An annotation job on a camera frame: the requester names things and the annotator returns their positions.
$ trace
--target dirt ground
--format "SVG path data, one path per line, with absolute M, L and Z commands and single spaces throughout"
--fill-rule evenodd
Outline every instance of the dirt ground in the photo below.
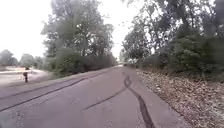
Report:
M 33 70 L 33 73 L 28 74 L 29 84 L 49 80 L 51 77 L 52 75 L 50 73 L 40 70 Z M 0 75 L 0 87 L 16 86 L 21 84 L 25 84 L 23 74 Z
M 194 128 L 224 128 L 224 84 L 137 70 L 149 89 Z

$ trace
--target road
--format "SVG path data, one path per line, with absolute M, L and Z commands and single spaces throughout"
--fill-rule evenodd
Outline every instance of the road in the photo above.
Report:
M 128 68 L 35 86 L 0 95 L 1 128 L 190 128 Z

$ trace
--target distant person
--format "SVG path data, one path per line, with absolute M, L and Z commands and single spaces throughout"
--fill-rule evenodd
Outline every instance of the distant person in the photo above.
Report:
M 23 76 L 25 77 L 25 82 L 28 83 L 28 72 L 27 70 L 30 70 L 28 67 L 25 68 L 25 72 L 23 73 Z

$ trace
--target leaf litter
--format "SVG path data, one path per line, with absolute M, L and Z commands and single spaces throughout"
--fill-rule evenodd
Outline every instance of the leaf litter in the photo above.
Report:
M 224 128 L 224 84 L 193 81 L 139 70 L 149 89 L 180 113 L 194 128 Z

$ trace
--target sky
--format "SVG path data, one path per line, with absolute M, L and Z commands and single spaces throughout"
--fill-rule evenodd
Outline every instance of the sky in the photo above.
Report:
M 127 7 L 121 0 L 100 0 L 99 11 L 105 23 L 114 26 L 112 52 L 119 57 L 122 41 L 128 33 L 137 7 Z M 51 0 L 2 0 L 0 1 L 0 51 L 8 49 L 17 59 L 24 53 L 43 56 L 45 36 L 41 35 L 43 22 L 51 13 Z

